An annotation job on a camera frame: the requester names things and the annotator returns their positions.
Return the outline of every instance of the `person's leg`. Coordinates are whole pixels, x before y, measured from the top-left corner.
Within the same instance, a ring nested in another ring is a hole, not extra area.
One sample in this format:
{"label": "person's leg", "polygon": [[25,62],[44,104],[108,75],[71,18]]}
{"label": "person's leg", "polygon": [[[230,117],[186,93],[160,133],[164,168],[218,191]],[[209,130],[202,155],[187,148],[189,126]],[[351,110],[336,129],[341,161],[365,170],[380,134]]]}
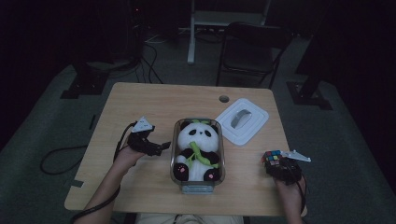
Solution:
{"label": "person's leg", "polygon": [[244,224],[240,216],[199,216],[205,224]]}
{"label": "person's leg", "polygon": [[172,224],[175,217],[174,214],[138,213],[135,224]]}

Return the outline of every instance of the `chair leg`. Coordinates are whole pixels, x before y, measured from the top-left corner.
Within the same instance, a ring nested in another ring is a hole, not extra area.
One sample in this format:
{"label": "chair leg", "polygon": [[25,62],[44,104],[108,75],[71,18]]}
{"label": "chair leg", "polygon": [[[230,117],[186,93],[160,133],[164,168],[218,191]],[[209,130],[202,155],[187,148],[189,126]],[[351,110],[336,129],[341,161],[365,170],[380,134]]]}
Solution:
{"label": "chair leg", "polygon": [[218,86],[220,83],[220,73],[221,73],[221,69],[222,69],[221,60],[222,60],[222,57],[220,57],[218,76],[216,77],[216,86]]}
{"label": "chair leg", "polygon": [[271,75],[271,81],[270,81],[270,85],[268,86],[268,89],[271,90],[272,85],[274,84],[274,80],[275,80],[275,76],[276,76],[276,72],[277,72],[277,68],[279,67],[279,62],[276,63],[273,74]]}
{"label": "chair leg", "polygon": [[262,79],[260,79],[260,82],[259,82],[259,84],[262,84],[262,82],[264,81],[264,79],[267,77],[267,75],[263,75],[262,76]]}

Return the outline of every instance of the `white plastic lid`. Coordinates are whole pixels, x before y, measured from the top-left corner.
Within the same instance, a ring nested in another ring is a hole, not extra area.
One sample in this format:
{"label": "white plastic lid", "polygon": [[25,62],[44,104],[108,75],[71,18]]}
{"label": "white plastic lid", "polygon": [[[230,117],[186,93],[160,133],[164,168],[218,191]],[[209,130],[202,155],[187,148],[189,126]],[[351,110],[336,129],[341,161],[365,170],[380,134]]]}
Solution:
{"label": "white plastic lid", "polygon": [[222,134],[233,144],[244,146],[268,120],[268,112],[241,98],[224,110],[216,121]]}

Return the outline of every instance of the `black cable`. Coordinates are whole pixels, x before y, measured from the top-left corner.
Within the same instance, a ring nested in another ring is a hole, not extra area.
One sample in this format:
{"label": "black cable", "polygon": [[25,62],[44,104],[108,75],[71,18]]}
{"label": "black cable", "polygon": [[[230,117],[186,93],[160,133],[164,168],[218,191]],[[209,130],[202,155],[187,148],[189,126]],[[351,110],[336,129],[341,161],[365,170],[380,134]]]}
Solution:
{"label": "black cable", "polygon": [[119,75],[119,74],[116,74],[116,75],[110,75],[108,78],[120,78],[120,77],[126,77],[126,76],[128,76],[128,75],[130,75],[130,74],[132,74],[133,72],[135,72],[136,73],[136,71],[137,71],[137,69],[139,68],[139,66],[140,65],[142,65],[142,63],[138,63],[138,65],[132,70],[132,71],[128,71],[127,73],[125,73],[125,74],[121,74],[121,75]]}
{"label": "black cable", "polygon": [[[119,155],[120,151],[124,149],[124,147],[121,148],[122,140],[123,140],[123,138],[124,138],[126,132],[127,132],[127,131],[129,130],[129,128],[131,128],[133,125],[134,125],[133,123],[129,124],[129,125],[125,128],[125,130],[123,131],[122,136],[121,136],[121,139],[120,139],[120,141],[117,143],[116,151],[114,152],[113,161],[117,158],[117,156]],[[90,209],[83,210],[83,211],[77,213],[76,215],[74,215],[74,216],[70,219],[70,223],[74,223],[77,219],[79,219],[79,218],[81,218],[81,217],[85,217],[85,216],[87,216],[87,215],[90,214],[90,213],[96,212],[97,210],[100,210],[100,209],[106,207],[108,204],[110,204],[111,202],[113,202],[113,201],[117,198],[117,196],[119,195],[119,193],[120,193],[120,186],[117,188],[116,192],[114,192],[114,194],[111,195],[111,197],[110,197],[109,199],[107,199],[106,201],[104,201],[103,203],[100,203],[100,204],[98,204],[98,205],[96,205],[95,207],[92,207],[92,208],[90,208]]]}
{"label": "black cable", "polygon": [[145,67],[143,66],[143,64],[142,64],[142,78],[143,78],[143,83],[146,83],[146,78],[145,78]]}
{"label": "black cable", "polygon": [[[291,177],[293,178],[294,182],[297,184],[297,187],[298,187],[298,189],[300,191],[301,206],[302,206],[301,207],[301,213],[302,213],[304,211],[304,208],[305,208],[305,195],[304,195],[303,189],[301,188],[301,185],[298,182],[299,180],[297,180],[296,176],[294,175],[293,171],[291,170],[291,168],[289,166],[289,163],[286,161],[285,164],[286,164],[286,168],[288,168]],[[305,192],[306,192],[306,179],[305,179],[305,176],[303,174],[302,174],[302,178],[304,179],[304,182],[305,182]]]}
{"label": "black cable", "polygon": [[108,73],[117,72],[117,71],[128,71],[128,70],[130,70],[132,68],[136,68],[139,64],[140,64],[140,59],[138,57],[136,57],[136,58],[133,58],[128,63],[121,64],[119,66],[108,68],[108,69],[105,69],[105,70],[102,70],[102,71],[108,72]]}
{"label": "black cable", "polygon": [[301,217],[301,220],[303,221],[303,223],[308,224],[308,222],[303,217]]}
{"label": "black cable", "polygon": [[117,188],[116,192],[114,192],[113,195],[111,195],[111,197],[109,199],[107,199],[105,202],[100,203],[98,205],[96,205],[95,207],[92,207],[90,209],[84,210],[82,212],[77,213],[76,215],[74,215],[71,219],[70,219],[70,223],[74,223],[77,219],[81,218],[81,217],[85,217],[90,213],[96,212],[97,210],[100,210],[104,207],[106,207],[108,204],[110,204],[111,202],[113,202],[117,196],[120,193],[120,186]]}
{"label": "black cable", "polygon": [[136,76],[137,83],[140,83],[140,78],[137,75],[137,69],[134,70],[134,75]]}
{"label": "black cable", "polygon": [[177,214],[177,215],[175,216],[174,222],[173,222],[172,224],[176,224],[176,223],[177,223],[177,218],[178,218],[178,217],[181,217],[181,216],[183,216],[183,215]]}
{"label": "black cable", "polygon": [[[201,38],[200,35],[213,35],[217,40],[209,40],[205,38]],[[222,37],[216,32],[210,31],[209,28],[206,28],[206,32],[195,34],[195,39],[197,41],[206,42],[208,44],[220,44],[222,43]]]}
{"label": "black cable", "polygon": [[150,64],[145,58],[143,58],[142,57],[142,59],[143,59],[143,61],[148,65],[148,67],[149,67],[149,70],[148,70],[148,81],[150,82],[150,83],[152,83],[152,81],[151,81],[151,71],[154,73],[154,75],[155,75],[155,77],[156,78],[158,78],[158,80],[161,82],[161,84],[163,84],[163,81],[158,77],[158,74],[157,74],[157,72],[154,70],[154,68],[153,68],[153,65],[154,65],[154,63],[155,63],[155,61],[157,60],[157,55],[158,55],[158,53],[157,53],[157,50],[154,48],[154,47],[152,47],[151,45],[148,45],[148,44],[145,44],[147,47],[149,47],[149,48],[151,48],[151,49],[153,49],[154,50],[154,59],[152,60],[152,63]]}
{"label": "black cable", "polygon": [[43,173],[46,174],[46,175],[61,175],[61,174],[64,174],[64,173],[66,173],[66,172],[72,170],[74,167],[76,167],[76,166],[82,161],[82,157],[81,157],[75,164],[73,164],[71,167],[69,167],[69,168],[67,168],[67,169],[65,169],[65,170],[63,170],[63,171],[60,171],[60,172],[50,172],[50,171],[47,171],[46,169],[44,169],[44,162],[45,162],[46,159],[47,159],[50,155],[52,155],[53,153],[60,152],[60,151],[66,151],[66,150],[72,150],[72,149],[78,149],[78,148],[86,148],[86,147],[88,147],[88,146],[84,145],[84,146],[80,146],[80,147],[61,147],[61,148],[54,149],[54,150],[48,152],[48,153],[43,157],[43,159],[42,159],[41,162],[40,162],[40,170],[41,170],[41,172],[43,172]]}
{"label": "black cable", "polygon": [[155,70],[154,70],[154,68],[152,67],[152,65],[150,65],[149,62],[148,62],[145,58],[142,58],[142,59],[143,59],[143,61],[149,66],[149,70],[148,70],[148,81],[149,81],[149,83],[152,83],[152,80],[151,80],[151,71],[153,71],[155,77],[161,82],[161,84],[163,84],[163,81],[160,79],[160,77],[158,77],[158,74],[157,74],[157,72],[155,72]]}

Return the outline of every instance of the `white tag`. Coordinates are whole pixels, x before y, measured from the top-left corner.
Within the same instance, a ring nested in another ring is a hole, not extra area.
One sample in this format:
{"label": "white tag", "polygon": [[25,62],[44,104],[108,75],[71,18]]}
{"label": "white tag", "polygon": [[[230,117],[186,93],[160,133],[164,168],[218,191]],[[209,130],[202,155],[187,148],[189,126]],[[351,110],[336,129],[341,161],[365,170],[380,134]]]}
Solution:
{"label": "white tag", "polygon": [[145,117],[142,117],[136,125],[132,128],[133,133],[139,133],[143,131],[148,131],[152,129],[152,125],[146,120]]}
{"label": "white tag", "polygon": [[287,158],[294,159],[297,161],[311,161],[311,158],[303,156],[302,154],[298,153],[296,150],[293,150],[291,152],[281,151],[280,154],[283,157],[287,157]]}

